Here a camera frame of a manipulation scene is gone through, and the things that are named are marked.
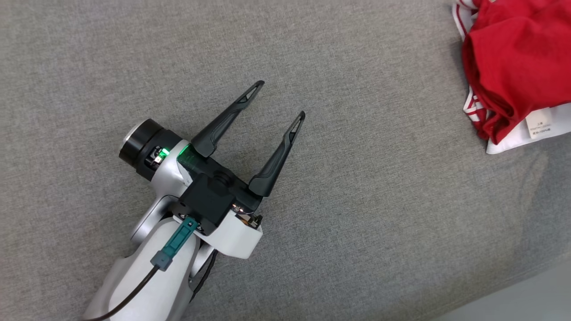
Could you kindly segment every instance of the white care tag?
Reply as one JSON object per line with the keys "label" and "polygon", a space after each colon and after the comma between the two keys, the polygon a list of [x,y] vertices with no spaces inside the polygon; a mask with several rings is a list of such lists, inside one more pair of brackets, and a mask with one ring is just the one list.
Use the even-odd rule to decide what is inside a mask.
{"label": "white care tag", "polygon": [[531,138],[543,137],[551,134],[553,119],[551,118],[551,108],[534,110],[525,118],[528,124],[529,136]]}

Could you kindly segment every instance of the gray fabric surface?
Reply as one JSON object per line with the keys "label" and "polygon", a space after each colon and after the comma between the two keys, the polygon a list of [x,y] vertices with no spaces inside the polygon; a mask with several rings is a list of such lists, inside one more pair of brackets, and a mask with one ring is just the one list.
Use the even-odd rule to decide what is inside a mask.
{"label": "gray fabric surface", "polygon": [[116,149],[190,138],[248,179],[307,120],[249,260],[185,320],[425,320],[571,255],[571,135],[486,155],[442,1],[1,1],[0,319],[75,320],[154,195]]}

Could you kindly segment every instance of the red garment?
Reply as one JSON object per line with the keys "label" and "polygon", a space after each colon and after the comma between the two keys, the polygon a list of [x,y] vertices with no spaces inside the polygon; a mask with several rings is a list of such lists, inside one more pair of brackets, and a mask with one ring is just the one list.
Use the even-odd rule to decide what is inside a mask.
{"label": "red garment", "polygon": [[468,83],[492,115],[478,135],[498,144],[533,110],[571,102],[571,0],[474,0],[462,47]]}

